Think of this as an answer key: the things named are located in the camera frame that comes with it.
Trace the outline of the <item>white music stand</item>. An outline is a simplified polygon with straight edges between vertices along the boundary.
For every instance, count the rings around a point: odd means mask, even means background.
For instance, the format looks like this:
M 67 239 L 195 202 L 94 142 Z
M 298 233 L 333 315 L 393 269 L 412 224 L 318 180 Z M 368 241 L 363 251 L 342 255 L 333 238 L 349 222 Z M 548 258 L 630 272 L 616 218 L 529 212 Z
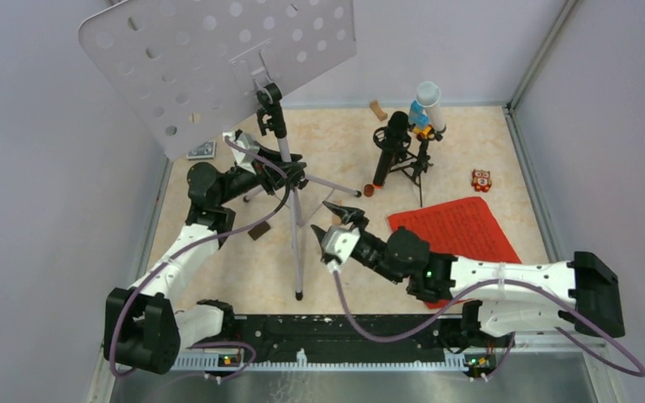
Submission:
M 282 98 L 356 52 L 349 1 L 124 1 L 81 47 L 174 160 L 223 132 L 293 154 Z

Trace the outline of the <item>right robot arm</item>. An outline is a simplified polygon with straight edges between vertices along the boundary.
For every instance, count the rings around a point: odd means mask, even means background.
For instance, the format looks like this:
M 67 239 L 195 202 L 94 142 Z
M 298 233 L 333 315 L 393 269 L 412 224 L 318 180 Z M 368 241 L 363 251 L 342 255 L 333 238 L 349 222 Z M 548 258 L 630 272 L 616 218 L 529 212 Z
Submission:
M 612 338 L 626 334 L 619 281 L 596 254 L 577 251 L 570 261 L 513 264 L 434 252 L 418 230 L 399 227 L 382 240 L 369 233 L 363 210 L 325 202 L 341 223 L 312 225 L 321 261 L 339 272 L 354 260 L 423 302 L 468 301 L 459 336 L 480 346 L 511 332 L 574 329 Z

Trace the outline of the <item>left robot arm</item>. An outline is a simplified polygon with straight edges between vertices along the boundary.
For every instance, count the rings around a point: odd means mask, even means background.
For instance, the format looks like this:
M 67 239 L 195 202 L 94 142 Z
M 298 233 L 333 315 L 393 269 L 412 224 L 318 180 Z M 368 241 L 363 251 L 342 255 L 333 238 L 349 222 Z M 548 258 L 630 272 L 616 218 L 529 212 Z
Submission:
M 252 228 L 235 228 L 236 214 L 226 203 L 255 188 L 290 195 L 306 165 L 300 157 L 285 161 L 259 144 L 228 141 L 228 146 L 241 160 L 225 172 L 207 162 L 189 169 L 190 209 L 176 240 L 145 275 L 107 296 L 103 357 L 117 378 L 137 369 L 165 374 L 182 349 L 204 339 L 216 347 L 234 340 L 236 326 L 222 307 L 204 303 L 177 313 L 173 304 L 230 236 Z

